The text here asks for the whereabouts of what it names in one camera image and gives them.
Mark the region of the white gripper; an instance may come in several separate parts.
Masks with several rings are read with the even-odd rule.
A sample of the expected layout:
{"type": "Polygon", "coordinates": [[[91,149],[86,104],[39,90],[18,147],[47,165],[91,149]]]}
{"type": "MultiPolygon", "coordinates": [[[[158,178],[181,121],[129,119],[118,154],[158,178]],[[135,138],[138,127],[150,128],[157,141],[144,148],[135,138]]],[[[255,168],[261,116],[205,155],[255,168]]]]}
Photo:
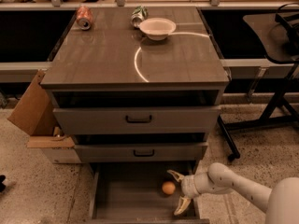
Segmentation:
{"type": "Polygon", "coordinates": [[[178,207],[176,208],[174,215],[179,216],[183,214],[191,203],[191,200],[199,195],[199,192],[195,186],[194,175],[184,175],[174,171],[167,171],[177,182],[181,182],[181,190],[184,197],[180,196],[178,199],[178,207]]]}

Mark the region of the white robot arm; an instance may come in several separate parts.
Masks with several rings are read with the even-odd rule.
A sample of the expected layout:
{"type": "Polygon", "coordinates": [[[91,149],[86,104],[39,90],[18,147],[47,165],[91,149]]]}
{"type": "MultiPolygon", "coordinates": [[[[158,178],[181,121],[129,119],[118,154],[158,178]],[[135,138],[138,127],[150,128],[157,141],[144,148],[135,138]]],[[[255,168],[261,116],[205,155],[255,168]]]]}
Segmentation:
{"type": "Polygon", "coordinates": [[[201,194],[226,194],[234,190],[265,213],[264,224],[299,224],[298,177],[284,178],[270,189],[219,162],[196,175],[182,175],[174,170],[167,172],[179,182],[182,191],[175,216],[182,214],[191,200],[201,194]]]}

